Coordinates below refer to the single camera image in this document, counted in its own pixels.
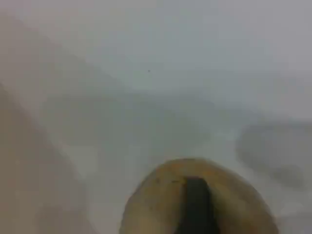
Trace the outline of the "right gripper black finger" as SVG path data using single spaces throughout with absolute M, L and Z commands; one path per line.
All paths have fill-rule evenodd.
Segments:
M 179 221 L 180 234 L 219 234 L 212 192 L 200 177 L 187 177 Z

